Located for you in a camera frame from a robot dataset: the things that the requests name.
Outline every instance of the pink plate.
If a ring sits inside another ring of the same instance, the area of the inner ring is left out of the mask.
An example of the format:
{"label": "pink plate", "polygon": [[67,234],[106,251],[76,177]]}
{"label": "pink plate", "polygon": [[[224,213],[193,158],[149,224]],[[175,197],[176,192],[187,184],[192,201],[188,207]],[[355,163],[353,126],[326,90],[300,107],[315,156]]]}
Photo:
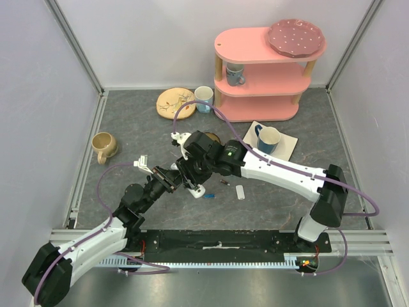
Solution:
{"label": "pink plate", "polygon": [[318,51],[325,38],[321,30],[300,19],[283,19],[268,30],[272,49],[289,58],[307,58]]}

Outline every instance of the beige mug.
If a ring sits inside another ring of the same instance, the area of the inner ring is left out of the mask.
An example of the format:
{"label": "beige mug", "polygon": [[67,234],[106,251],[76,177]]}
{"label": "beige mug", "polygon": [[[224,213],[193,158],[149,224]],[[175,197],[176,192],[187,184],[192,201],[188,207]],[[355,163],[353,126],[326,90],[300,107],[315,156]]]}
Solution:
{"label": "beige mug", "polygon": [[118,151],[118,144],[112,134],[100,132],[92,138],[92,148],[98,155],[98,163],[105,164],[107,158],[113,157]]}

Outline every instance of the shelf tier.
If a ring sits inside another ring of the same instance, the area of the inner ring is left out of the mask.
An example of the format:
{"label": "shelf tier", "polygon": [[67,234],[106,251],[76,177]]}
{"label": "shelf tier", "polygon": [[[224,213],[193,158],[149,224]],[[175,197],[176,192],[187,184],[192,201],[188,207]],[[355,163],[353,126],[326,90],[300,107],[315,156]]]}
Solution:
{"label": "shelf tier", "polygon": [[289,58],[276,53],[268,43],[267,27],[229,29],[215,40],[216,54],[224,61],[237,64],[308,62],[318,59],[327,48],[322,48],[308,58]]}
{"label": "shelf tier", "polygon": [[297,95],[311,83],[310,77],[303,77],[304,68],[297,63],[254,64],[244,67],[245,84],[230,86],[223,66],[222,80],[215,80],[220,92],[232,97]]}
{"label": "shelf tier", "polygon": [[298,104],[291,103],[291,96],[230,97],[222,94],[221,102],[219,110],[231,122],[289,120],[298,111]]}

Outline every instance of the mug handle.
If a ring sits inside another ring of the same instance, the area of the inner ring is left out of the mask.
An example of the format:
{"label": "mug handle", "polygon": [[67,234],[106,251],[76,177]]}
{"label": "mug handle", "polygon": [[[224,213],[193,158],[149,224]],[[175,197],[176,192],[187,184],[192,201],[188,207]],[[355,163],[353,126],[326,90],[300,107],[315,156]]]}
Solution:
{"label": "mug handle", "polygon": [[243,85],[244,83],[245,83],[245,77],[241,75],[239,80],[237,81],[237,84]]}
{"label": "mug handle", "polygon": [[262,126],[261,126],[261,125],[255,126],[254,131],[256,132],[257,137],[258,137],[258,135],[260,134],[260,130],[261,130],[261,129],[262,129]]}
{"label": "mug handle", "polygon": [[98,152],[98,163],[105,164],[105,162],[107,162],[107,157],[102,152]]}

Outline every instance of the blue object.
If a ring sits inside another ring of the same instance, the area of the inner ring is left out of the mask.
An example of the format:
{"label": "blue object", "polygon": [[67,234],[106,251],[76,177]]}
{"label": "blue object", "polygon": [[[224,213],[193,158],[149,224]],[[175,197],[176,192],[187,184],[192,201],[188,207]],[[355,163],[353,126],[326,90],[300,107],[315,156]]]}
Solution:
{"label": "blue object", "polygon": [[226,66],[226,77],[230,86],[243,85],[245,77],[243,76],[244,65],[228,63]]}
{"label": "blue object", "polygon": [[[196,100],[207,102],[213,105],[213,90],[208,86],[200,86],[194,91]],[[205,104],[196,104],[196,109],[200,113],[210,113],[210,107]]]}
{"label": "blue object", "polygon": [[257,149],[265,154],[272,154],[279,144],[280,132],[276,128],[263,128],[261,125],[256,125],[254,131],[257,135]]}

